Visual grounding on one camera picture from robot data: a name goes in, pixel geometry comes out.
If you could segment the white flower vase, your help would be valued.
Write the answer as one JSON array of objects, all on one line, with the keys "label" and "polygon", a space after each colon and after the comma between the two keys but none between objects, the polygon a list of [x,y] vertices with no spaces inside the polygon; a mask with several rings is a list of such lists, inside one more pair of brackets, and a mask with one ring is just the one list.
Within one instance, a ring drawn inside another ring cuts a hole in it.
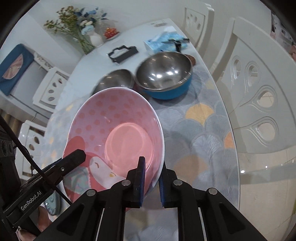
[{"label": "white flower vase", "polygon": [[104,43],[102,37],[96,32],[89,34],[89,38],[90,38],[91,44],[96,48],[102,46]]}]

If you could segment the glass vase with stems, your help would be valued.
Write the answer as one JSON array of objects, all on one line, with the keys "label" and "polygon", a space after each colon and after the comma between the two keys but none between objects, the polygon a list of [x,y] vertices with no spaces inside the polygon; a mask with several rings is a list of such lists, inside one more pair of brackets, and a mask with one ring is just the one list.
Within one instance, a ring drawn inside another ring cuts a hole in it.
[{"label": "glass vase with stems", "polygon": [[62,36],[72,39],[78,43],[85,54],[94,50],[94,46],[89,40],[81,34],[81,28],[78,24],[78,9],[73,6],[62,7],[57,11],[57,20],[46,20],[44,27],[54,34],[61,34]]}]

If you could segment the white chair left far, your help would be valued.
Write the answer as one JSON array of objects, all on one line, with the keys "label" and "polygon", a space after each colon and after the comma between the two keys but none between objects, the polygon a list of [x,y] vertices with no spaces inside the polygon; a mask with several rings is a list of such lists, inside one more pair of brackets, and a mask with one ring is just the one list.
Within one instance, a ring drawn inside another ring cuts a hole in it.
[{"label": "white chair left far", "polygon": [[70,74],[59,68],[51,68],[38,86],[33,96],[33,104],[53,113],[69,77]]}]

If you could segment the white chair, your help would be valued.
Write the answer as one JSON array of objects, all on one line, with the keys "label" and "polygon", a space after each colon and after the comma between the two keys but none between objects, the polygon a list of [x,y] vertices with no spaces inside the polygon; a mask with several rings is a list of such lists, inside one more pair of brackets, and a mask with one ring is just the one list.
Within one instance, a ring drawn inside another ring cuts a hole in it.
[{"label": "white chair", "polygon": [[185,7],[183,30],[201,56],[204,56],[211,38],[214,14],[210,4],[200,1]]},{"label": "white chair", "polygon": [[295,61],[276,40],[242,17],[231,18],[210,72],[239,153],[295,146]]},{"label": "white chair", "polygon": [[[30,157],[37,163],[41,157],[41,145],[45,135],[46,127],[38,125],[32,121],[26,120],[20,129],[19,141],[27,148]],[[29,180],[37,172],[35,168],[27,161],[18,148],[16,148],[16,169],[22,180]]]},{"label": "white chair", "polygon": [[53,113],[69,77],[70,74],[59,68],[51,68],[38,86],[33,96],[33,104]]}]

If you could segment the blue steel bowl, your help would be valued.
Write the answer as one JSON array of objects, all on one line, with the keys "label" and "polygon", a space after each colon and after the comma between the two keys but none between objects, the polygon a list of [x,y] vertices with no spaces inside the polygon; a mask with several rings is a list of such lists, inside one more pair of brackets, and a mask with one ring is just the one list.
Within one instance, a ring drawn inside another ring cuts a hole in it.
[{"label": "blue steel bowl", "polygon": [[192,62],[186,55],[159,52],[138,66],[135,83],[152,98],[171,100],[188,91],[192,73]]}]

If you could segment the pink penguin plate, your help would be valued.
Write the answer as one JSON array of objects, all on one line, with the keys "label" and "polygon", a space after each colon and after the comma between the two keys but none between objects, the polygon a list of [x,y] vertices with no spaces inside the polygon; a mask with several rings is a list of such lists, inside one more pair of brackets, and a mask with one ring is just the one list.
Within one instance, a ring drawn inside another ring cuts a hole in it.
[{"label": "pink penguin plate", "polygon": [[156,185],[165,156],[163,129],[151,104],[139,93],[112,87],[88,98],[70,125],[64,156],[83,150],[85,161],[65,176],[71,201],[86,190],[102,191],[124,180],[145,158],[144,193]]}]

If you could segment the white chair far right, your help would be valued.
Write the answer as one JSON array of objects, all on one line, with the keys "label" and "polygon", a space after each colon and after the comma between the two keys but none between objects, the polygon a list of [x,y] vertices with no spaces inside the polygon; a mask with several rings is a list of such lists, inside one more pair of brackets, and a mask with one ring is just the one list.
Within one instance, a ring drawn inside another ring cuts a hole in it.
[{"label": "white chair far right", "polygon": [[214,14],[210,4],[200,1],[185,7],[183,30],[201,56],[204,56],[211,38]]}]

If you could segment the black phone stand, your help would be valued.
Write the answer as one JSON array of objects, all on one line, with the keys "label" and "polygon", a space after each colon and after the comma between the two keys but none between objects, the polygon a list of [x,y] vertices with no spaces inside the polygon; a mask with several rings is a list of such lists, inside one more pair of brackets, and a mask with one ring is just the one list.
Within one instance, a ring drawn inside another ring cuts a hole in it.
[{"label": "black phone stand", "polygon": [[[188,38],[183,38],[181,40],[169,39],[169,40],[162,42],[162,43],[163,44],[174,44],[176,51],[180,53],[180,52],[182,52],[182,44],[189,43],[189,42],[190,42],[190,40]],[[196,65],[196,59],[192,55],[188,55],[188,54],[184,54],[184,55],[189,58],[189,60],[191,61],[193,66]]]}]

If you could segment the red steel bowl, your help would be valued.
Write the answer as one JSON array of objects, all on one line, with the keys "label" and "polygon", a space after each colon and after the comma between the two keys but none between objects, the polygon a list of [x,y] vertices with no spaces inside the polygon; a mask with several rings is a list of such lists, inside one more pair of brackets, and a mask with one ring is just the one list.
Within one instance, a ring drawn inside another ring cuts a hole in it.
[{"label": "red steel bowl", "polygon": [[104,75],[93,88],[91,95],[111,87],[126,87],[132,89],[133,86],[134,75],[127,69],[118,69]]}]

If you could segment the red lidded cup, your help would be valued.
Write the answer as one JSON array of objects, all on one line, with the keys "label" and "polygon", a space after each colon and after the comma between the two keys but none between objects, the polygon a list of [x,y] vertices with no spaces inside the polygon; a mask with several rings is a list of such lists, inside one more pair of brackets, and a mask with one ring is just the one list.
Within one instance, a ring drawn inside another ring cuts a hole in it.
[{"label": "red lidded cup", "polygon": [[119,33],[120,32],[116,28],[106,28],[103,35],[106,38],[106,40],[111,40],[115,38],[117,35],[119,35]]}]

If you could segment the blue cloth cover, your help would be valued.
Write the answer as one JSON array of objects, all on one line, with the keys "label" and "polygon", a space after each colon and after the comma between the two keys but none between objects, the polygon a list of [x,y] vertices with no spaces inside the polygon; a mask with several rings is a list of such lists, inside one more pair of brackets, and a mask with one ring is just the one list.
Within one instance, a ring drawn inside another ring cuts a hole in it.
[{"label": "blue cloth cover", "polygon": [[9,96],[19,79],[34,61],[34,55],[23,45],[18,44],[5,57],[0,65],[1,92]]}]

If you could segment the white chair left near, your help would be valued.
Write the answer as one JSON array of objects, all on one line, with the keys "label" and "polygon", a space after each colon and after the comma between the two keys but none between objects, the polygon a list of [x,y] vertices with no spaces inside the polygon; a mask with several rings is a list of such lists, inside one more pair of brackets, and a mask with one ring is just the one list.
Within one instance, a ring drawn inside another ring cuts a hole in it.
[{"label": "white chair left near", "polygon": [[[30,157],[37,163],[41,157],[41,145],[45,135],[46,127],[38,125],[32,121],[26,120],[20,129],[19,141],[27,148]],[[37,172],[35,168],[27,161],[18,148],[16,148],[16,169],[22,180],[29,180]]]}]

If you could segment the blue tissue pack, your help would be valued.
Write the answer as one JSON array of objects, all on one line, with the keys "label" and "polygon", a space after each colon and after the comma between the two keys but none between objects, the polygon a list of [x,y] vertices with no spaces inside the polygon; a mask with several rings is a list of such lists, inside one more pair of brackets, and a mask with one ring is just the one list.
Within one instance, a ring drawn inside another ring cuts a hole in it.
[{"label": "blue tissue pack", "polygon": [[158,52],[178,52],[178,47],[185,49],[189,42],[189,39],[178,34],[173,26],[168,26],[160,34],[144,41],[144,46],[147,52],[153,55]]}]

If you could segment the white chair near right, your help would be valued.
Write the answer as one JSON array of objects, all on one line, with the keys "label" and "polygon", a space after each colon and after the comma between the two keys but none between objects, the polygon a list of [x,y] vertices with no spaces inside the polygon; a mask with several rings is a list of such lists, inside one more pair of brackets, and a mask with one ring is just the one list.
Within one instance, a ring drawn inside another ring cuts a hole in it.
[{"label": "white chair near right", "polygon": [[231,18],[210,72],[239,153],[295,146],[295,61],[276,40],[242,17]]}]

